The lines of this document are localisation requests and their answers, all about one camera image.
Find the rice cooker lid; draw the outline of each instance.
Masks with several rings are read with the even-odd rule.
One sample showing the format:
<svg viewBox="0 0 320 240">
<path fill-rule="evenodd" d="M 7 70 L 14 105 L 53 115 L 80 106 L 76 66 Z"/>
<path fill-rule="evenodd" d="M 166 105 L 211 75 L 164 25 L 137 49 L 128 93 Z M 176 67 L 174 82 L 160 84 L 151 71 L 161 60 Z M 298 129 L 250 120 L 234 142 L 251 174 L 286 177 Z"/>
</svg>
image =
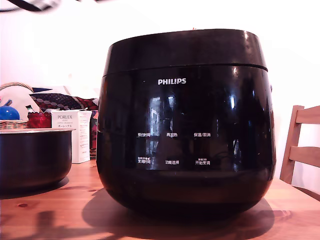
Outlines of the rice cooker lid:
<svg viewBox="0 0 320 240">
<path fill-rule="evenodd" d="M 255 34 L 235 29 L 202 29 L 118 41 L 109 48 L 104 76 L 131 70 L 197 65 L 251 66 L 268 71 Z"/>
</svg>

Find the box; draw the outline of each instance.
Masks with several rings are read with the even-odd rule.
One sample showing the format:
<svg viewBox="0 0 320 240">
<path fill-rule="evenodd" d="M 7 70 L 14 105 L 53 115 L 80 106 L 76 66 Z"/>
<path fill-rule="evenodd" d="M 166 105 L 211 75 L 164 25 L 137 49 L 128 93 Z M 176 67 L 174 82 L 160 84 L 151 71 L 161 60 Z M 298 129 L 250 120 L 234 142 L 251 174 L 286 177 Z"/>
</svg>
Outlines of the box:
<svg viewBox="0 0 320 240">
<path fill-rule="evenodd" d="M 52 110 L 52 128 L 75 129 L 72 131 L 72 163 L 80 164 L 90 160 L 90 118 L 91 111 Z"/>
</svg>

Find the chair backrest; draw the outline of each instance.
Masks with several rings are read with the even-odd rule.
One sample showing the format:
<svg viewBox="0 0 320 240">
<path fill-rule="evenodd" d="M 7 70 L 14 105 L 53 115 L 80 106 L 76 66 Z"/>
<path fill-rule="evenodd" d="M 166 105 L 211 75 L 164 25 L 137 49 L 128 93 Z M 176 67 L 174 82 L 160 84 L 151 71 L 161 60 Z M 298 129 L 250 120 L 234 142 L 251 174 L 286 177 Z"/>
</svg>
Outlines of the chair backrest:
<svg viewBox="0 0 320 240">
<path fill-rule="evenodd" d="M 320 124 L 320 106 L 304 109 L 293 106 L 292 116 L 286 140 L 280 179 L 292 183 L 295 162 L 320 168 L 320 147 L 298 147 L 301 124 Z"/>
</svg>

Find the glossy black surface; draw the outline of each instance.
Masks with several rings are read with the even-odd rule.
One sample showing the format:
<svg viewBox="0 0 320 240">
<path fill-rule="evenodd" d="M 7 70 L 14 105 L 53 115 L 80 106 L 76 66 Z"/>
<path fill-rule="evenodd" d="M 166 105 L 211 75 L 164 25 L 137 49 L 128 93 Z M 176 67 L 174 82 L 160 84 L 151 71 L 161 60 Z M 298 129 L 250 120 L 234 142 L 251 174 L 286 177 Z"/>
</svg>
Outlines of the glossy black surface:
<svg viewBox="0 0 320 240">
<path fill-rule="evenodd" d="M 71 133 L 0 134 L 0 195 L 61 181 L 71 168 Z"/>
<path fill-rule="evenodd" d="M 202 29 L 127 38 L 110 46 L 104 75 L 131 70 L 230 64 L 267 70 L 256 35 L 236 29 Z"/>
<path fill-rule="evenodd" d="M 178 78 L 185 83 L 158 84 Z M 269 188 L 273 125 L 267 71 L 258 67 L 109 74 L 100 93 L 98 172 L 110 195 L 132 209 L 234 214 Z"/>
</svg>

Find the philips logo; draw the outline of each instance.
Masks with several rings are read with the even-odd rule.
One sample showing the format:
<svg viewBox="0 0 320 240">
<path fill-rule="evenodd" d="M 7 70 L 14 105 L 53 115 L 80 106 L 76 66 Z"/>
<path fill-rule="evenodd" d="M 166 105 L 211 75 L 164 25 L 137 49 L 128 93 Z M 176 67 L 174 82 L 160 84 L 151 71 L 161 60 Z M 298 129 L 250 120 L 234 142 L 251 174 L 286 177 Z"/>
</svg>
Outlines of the philips logo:
<svg viewBox="0 0 320 240">
<path fill-rule="evenodd" d="M 185 84 L 186 78 L 169 78 L 169 79 L 159 79 L 158 85 L 169 85 L 169 84 Z"/>
</svg>

